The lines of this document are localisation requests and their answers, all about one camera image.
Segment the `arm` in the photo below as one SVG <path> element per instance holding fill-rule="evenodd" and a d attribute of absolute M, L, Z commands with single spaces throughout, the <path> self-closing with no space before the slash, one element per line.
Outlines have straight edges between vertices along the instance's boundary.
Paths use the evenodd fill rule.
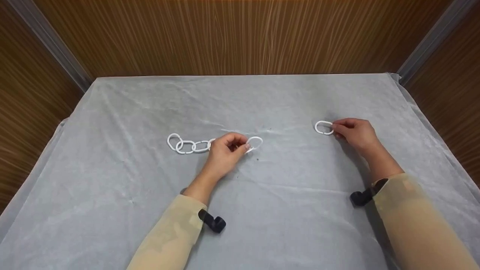
<path fill-rule="evenodd" d="M 206 209 L 217 182 L 230 172 L 250 148 L 247 137 L 228 133 L 216 139 L 207 162 L 198 176 L 165 210 L 133 255 L 128 270 L 182 270 L 203 222 L 198 217 Z"/>
<path fill-rule="evenodd" d="M 373 199 L 402 269 L 479 269 L 420 186 L 382 146 L 367 120 L 337 120 L 333 129 L 337 138 L 345 138 L 366 159 L 372 182 L 389 179 Z"/>

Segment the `plastic ring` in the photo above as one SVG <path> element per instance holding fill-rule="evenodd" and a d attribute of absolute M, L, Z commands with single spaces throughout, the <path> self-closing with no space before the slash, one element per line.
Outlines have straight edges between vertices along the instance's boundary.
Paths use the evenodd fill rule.
<path fill-rule="evenodd" d="M 207 143 L 207 148 L 208 148 L 208 151 L 210 151 L 210 147 L 212 147 L 212 142 L 215 141 L 215 138 L 213 139 L 210 139 Z"/>
<path fill-rule="evenodd" d="M 247 143 L 249 143 L 252 139 L 260 140 L 260 144 L 257 147 L 251 147 L 250 149 L 248 149 L 247 152 L 245 152 L 245 154 L 248 153 L 248 152 L 251 152 L 255 149 L 258 149 L 260 147 L 260 145 L 262 145 L 262 143 L 264 143 L 264 140 L 260 137 L 257 137 L 257 136 L 250 137 L 250 139 L 248 139 Z"/>
<path fill-rule="evenodd" d="M 197 148 L 197 144 L 207 144 L 207 147 L 206 148 L 203 148 L 203 149 L 196 149 Z M 195 143 L 195 150 L 193 151 L 194 153 L 204 153 L 206 151 L 208 151 L 210 148 L 208 147 L 208 141 L 199 141 L 199 142 L 196 142 Z"/>
<path fill-rule="evenodd" d="M 183 151 L 180 151 L 180 143 L 182 143 L 182 146 L 183 146 L 183 143 L 185 144 L 191 144 L 192 145 L 192 150 L 191 151 L 188 151 L 188 152 L 183 152 Z M 177 142 L 177 145 L 175 146 L 175 151 L 179 154 L 192 154 L 195 150 L 197 149 L 197 145 L 195 144 L 194 141 L 179 141 Z"/>
<path fill-rule="evenodd" d="M 318 130 L 318 124 L 320 124 L 320 123 L 333 125 L 332 122 L 320 120 L 320 121 L 318 121 L 318 122 L 315 124 L 315 131 L 316 131 L 316 132 L 318 132 L 318 133 L 320 133 L 320 134 L 323 134 L 323 135 L 332 135 L 332 134 L 333 134 L 333 129 L 332 129 L 332 131 L 330 131 L 330 132 L 321 132 L 321 131 L 319 131 L 319 130 Z"/>
<path fill-rule="evenodd" d="M 178 135 L 177 133 L 172 133 L 170 135 L 168 135 L 167 137 L 167 144 L 168 146 L 170 146 L 170 148 L 173 150 L 173 151 L 176 151 L 175 148 L 172 146 L 172 144 L 170 143 L 170 139 L 175 136 L 177 137 L 178 139 L 180 139 L 179 143 L 181 143 L 181 146 L 179 147 L 179 149 L 182 149 L 183 148 L 183 140 L 180 138 L 180 135 Z"/>

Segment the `left hand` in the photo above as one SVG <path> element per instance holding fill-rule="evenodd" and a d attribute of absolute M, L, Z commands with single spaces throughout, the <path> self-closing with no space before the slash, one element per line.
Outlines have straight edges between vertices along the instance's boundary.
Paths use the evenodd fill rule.
<path fill-rule="evenodd" d="M 199 175 L 217 182 L 232 171 L 250 149 L 245 135 L 230 132 L 212 142 L 207 162 Z"/>

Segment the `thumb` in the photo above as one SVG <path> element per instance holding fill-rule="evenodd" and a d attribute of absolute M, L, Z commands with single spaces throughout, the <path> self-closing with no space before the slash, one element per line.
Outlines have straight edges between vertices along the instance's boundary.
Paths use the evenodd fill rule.
<path fill-rule="evenodd" d="M 347 137 L 348 134 L 350 133 L 350 129 L 347 128 L 347 127 L 344 126 L 344 125 L 333 124 L 333 125 L 332 125 L 332 129 L 333 129 L 335 132 L 340 133 L 340 134 L 343 135 L 344 137 Z"/>
<path fill-rule="evenodd" d="M 244 144 L 239 146 L 235 151 L 233 151 L 233 154 L 237 158 L 237 160 L 240 160 L 243 155 L 250 149 L 250 144 Z"/>

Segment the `metal frame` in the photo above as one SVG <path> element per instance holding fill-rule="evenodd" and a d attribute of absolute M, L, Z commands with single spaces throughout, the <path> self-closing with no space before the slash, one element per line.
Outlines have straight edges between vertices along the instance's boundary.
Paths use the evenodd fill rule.
<path fill-rule="evenodd" d="M 92 80 L 32 0 L 8 0 L 35 35 L 85 93 Z"/>
<path fill-rule="evenodd" d="M 454 0 L 398 70 L 405 85 L 452 30 L 462 21 L 477 0 Z"/>

